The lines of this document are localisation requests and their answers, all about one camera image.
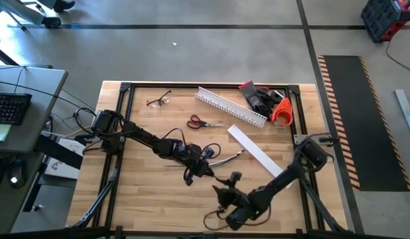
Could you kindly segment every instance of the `gray desk surface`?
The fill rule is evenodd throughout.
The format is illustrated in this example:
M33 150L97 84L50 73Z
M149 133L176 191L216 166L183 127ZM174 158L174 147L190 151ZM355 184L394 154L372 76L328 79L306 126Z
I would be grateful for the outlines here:
M0 158L9 153L0 153ZM30 191L31 185L37 174L38 168L43 159L42 153L29 153L18 155L19 159L25 160L27 166L27 183L20 189L14 189L5 178L0 186L0 234L10 233L19 212L25 202L25 198Z
M0 81L16 84L20 71L21 67L2 69L0 70ZM68 73L65 70L27 67L22 69L19 85L59 95L67 76ZM14 89L14 86L0 83L0 92L13 92ZM0 142L0 151L30 153L52 111L56 97L22 87L18 87L17 92L31 94L31 104L22 124L12 126L6 140Z

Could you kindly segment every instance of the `wooden table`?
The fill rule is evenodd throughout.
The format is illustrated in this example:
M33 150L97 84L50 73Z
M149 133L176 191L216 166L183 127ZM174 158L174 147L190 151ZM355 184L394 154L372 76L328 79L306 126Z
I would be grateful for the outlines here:
M97 110L115 109L120 84L121 82L103 82ZM315 85L299 84L299 86L308 133L325 132ZM239 90L207 89L249 107ZM155 100L167 90L172 90L169 104L157 110L146 106L147 100ZM219 159L225 159L242 149L241 145L226 131L231 125L236 124L280 167L284 169L290 164L293 157L293 144L289 128L279 129L266 123L263 129L259 129L195 99L194 93L196 92L197 89L188 88L136 88L131 121L158 137L164 136L172 128L181 127L187 142L198 144L201 147L213 142L219 143L222 146ZM192 114L197 114L208 122L221 121L226 126L190 129L186 126L186 121ZM180 138L180 135L175 131L171 137ZM99 151L86 153L72 199L68 225L77 222L95 201L104 160L105 153ZM144 145L130 139L127 140L112 228L123 226L124 230L153 232L203 232L207 230L202 219L205 214L215 210L218 206L216 194L211 186L221 187L221 184L213 178L195 177L193 185L187 187L182 179L184 167L171 167L173 165L176 165L174 161L160 159ZM243 177L238 183L238 188L246 193L258 186L266 185L273 178L249 153L244 153L234 161L215 168L214 171L221 178L229 177L232 171L242 172ZM316 174L316 177L322 202L339 224L346 228L344 208L333 163L327 163ZM103 204L101 225L104 224L106 205L107 201ZM312 223L316 225L315 211L312 206L311 209ZM225 223L216 216L207 220L207 224L211 227L223 226ZM238 232L294 233L297 228L305 229L305 222L299 182L295 181L290 189L281 191L273 199L269 222L260 226L243 226Z

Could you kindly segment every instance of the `desk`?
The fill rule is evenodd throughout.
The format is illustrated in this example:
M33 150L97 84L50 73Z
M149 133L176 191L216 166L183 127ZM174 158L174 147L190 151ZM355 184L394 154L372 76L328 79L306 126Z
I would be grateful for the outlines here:
M103 82L97 110L114 110L121 82ZM318 94L314 84L300 84L301 98L309 133L325 132ZM172 90L169 104L158 110L149 109L147 100L159 98L168 89ZM247 103L239 90L207 88L245 107ZM162 137L170 129L181 127L187 142L204 147L216 142L222 146L220 159L238 152L241 145L226 131L236 124L280 167L286 168L293 156L291 130L278 129L267 123L263 129L252 126L194 98L194 88L142 88L136 87L131 121L139 127ZM223 128L189 129L186 121L191 114L198 114L208 122L223 121ZM178 138L174 132L170 137ZM80 175L66 224L74 224L95 201L100 184L105 154L90 151L84 157ZM218 202L212 185L220 186L212 178L194 178L193 185L187 187L182 180L184 168L169 167L173 161L159 159L144 145L127 140L123 156L121 175L111 227L123 226L124 231L144 232L203 232L206 231L203 216L217 208ZM238 188L243 192L266 185L272 176L249 153L214 169L218 177L227 178L232 171L243 173ZM336 182L333 163L316 174L320 198L333 217L346 228L344 208ZM103 225L107 201L102 208L100 225ZM312 223L316 216L311 210ZM219 227L224 221L209 219L208 225ZM296 181L289 190L281 191L272 202L270 221L261 226L244 226L239 231L258 233L293 233L295 229L305 229L304 212L301 204L299 183Z
M9 68L0 70L0 81L16 84L21 68ZM65 70L50 70L41 68L26 68L22 71L19 85L58 95L68 73ZM14 86L1 84L0 91L13 92ZM31 104L26 112L21 125L13 126L4 142L0 142L0 158L4 155L18 154L17 157L24 159L27 164L28 180L25 186L14 189L7 180L3 180L0 188L0 233L10 232L13 223L21 210L27 197L32 182L34 181L43 154L32 153L38 136L46 123L56 97L27 90L21 87L17 92L33 95Z

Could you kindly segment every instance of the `black glove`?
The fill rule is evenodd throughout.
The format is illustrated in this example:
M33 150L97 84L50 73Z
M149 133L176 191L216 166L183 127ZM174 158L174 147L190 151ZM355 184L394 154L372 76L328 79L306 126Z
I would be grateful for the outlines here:
M270 118L273 110L271 110L271 108L263 102L252 81L246 82L245 84L239 86L239 89L240 92L246 97L248 104L254 112L267 117L267 119Z

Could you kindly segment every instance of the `safety glasses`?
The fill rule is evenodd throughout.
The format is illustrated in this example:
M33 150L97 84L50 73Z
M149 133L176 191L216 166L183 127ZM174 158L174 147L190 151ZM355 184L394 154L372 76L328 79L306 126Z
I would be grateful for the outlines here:
M163 104L167 104L168 102L170 102L170 98L171 98L171 90L166 92L158 100L153 100L151 102L148 101L146 103L146 106L157 109L157 108L161 107Z

